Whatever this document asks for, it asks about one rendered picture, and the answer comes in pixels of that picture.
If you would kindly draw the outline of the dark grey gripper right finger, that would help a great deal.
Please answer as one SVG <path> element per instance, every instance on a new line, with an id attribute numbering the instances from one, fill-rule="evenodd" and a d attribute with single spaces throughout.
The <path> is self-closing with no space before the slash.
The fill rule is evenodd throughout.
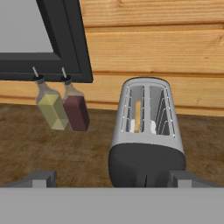
<path id="1" fill-rule="evenodd" d="M 177 188 L 219 187 L 215 183 L 198 178 L 190 171 L 171 171 L 168 186 Z"/>

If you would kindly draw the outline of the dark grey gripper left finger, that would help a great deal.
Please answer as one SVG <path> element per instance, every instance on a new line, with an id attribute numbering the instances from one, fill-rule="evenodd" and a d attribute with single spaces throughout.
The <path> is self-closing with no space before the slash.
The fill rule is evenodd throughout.
<path id="1" fill-rule="evenodd" d="M 47 188 L 56 187 L 57 172 L 56 171 L 34 171 L 27 177 L 15 182 L 4 185 L 4 187 L 32 187 Z"/>

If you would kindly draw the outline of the silver and black toaster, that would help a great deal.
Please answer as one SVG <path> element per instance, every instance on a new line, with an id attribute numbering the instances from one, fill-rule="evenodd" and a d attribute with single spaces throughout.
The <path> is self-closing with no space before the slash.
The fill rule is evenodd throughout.
<path id="1" fill-rule="evenodd" d="M 141 102 L 140 131 L 130 131 L 136 101 Z M 167 187 L 172 171 L 183 171 L 186 157 L 170 84 L 135 77 L 122 85 L 108 173 L 114 187 Z"/>

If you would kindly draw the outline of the slice of bread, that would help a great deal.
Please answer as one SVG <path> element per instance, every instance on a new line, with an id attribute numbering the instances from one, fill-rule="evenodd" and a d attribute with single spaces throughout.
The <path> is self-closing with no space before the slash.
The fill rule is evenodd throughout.
<path id="1" fill-rule="evenodd" d="M 130 131 L 138 133 L 140 131 L 140 114 L 141 114 L 141 102 L 136 101 L 135 117 L 131 120 Z"/>

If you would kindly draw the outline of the yellow oil bottle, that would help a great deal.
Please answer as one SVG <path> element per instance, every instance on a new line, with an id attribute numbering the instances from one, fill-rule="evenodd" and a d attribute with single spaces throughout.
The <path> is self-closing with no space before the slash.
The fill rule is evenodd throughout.
<path id="1" fill-rule="evenodd" d="M 50 88 L 43 74 L 38 74 L 35 67 L 34 81 L 38 86 L 36 104 L 51 130 L 65 130 L 68 125 L 67 114 L 63 108 L 60 93 Z"/>

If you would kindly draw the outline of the dark red vinegar bottle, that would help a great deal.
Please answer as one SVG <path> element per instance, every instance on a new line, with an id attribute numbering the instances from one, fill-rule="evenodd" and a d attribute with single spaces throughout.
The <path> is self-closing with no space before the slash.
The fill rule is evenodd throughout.
<path id="1" fill-rule="evenodd" d="M 84 94 L 74 87 L 72 77 L 62 68 L 60 78 L 65 87 L 63 107 L 73 131 L 86 132 L 90 124 L 88 108 Z"/>

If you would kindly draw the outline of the black framed window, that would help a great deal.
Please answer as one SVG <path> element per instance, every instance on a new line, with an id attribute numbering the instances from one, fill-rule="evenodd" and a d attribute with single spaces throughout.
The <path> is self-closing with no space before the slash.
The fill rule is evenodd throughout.
<path id="1" fill-rule="evenodd" d="M 88 54 L 79 0 L 36 0 L 52 45 L 51 52 L 1 52 L 0 81 L 32 81 L 39 73 L 46 81 L 91 83 Z"/>

